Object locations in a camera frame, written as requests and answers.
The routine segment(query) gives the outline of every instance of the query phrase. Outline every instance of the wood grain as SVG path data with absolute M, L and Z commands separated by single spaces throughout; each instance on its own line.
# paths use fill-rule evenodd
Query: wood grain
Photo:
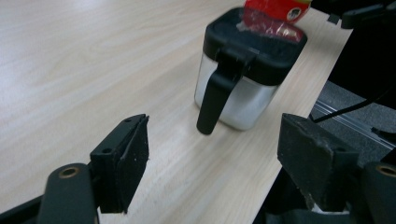
M 0 2 L 0 212 L 44 191 L 123 119 L 150 116 L 147 170 L 127 215 L 102 223 L 251 223 L 280 163 L 282 113 L 306 117 L 350 31 L 310 9 L 308 43 L 257 125 L 195 128 L 205 27 L 243 1 Z

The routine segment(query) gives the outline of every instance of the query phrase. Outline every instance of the black lid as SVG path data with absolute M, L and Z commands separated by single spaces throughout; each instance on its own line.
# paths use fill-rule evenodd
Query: black lid
M 237 7 L 207 25 L 204 54 L 216 61 L 224 47 L 256 55 L 246 77 L 262 85 L 282 83 L 299 57 L 307 37 L 297 27 L 250 8 Z

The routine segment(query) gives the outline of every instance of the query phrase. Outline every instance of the black cable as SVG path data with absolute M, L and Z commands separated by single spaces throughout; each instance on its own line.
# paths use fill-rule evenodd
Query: black cable
M 336 116 L 339 116 L 339 115 L 342 115 L 342 114 L 345 114 L 345 113 L 360 109 L 360 108 L 365 107 L 365 106 L 367 106 L 367 105 L 369 105 L 371 103 L 374 103 L 375 101 L 378 101 L 383 96 L 385 96 L 395 86 L 395 84 L 396 84 L 395 80 L 396 80 L 396 76 L 391 80 L 390 84 L 386 88 L 384 88 L 382 91 L 379 91 L 373 97 L 371 97 L 369 99 L 366 99 L 365 101 L 360 102 L 358 104 L 346 107 L 344 109 L 340 109 L 340 110 L 334 111 L 334 112 L 332 112 L 332 113 L 330 113 L 328 115 L 322 116 L 322 117 L 320 117 L 318 119 L 313 119 L 313 121 L 315 123 L 319 123 L 319 122 L 322 122 L 322 121 L 324 121 L 326 119 L 331 119 L 333 117 L 336 117 Z

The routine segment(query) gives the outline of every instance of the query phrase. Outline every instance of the red packaging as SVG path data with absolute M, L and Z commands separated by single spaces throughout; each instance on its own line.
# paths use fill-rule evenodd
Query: red packaging
M 269 17 L 297 22 L 310 8 L 312 0 L 247 0 L 245 7 L 262 11 Z

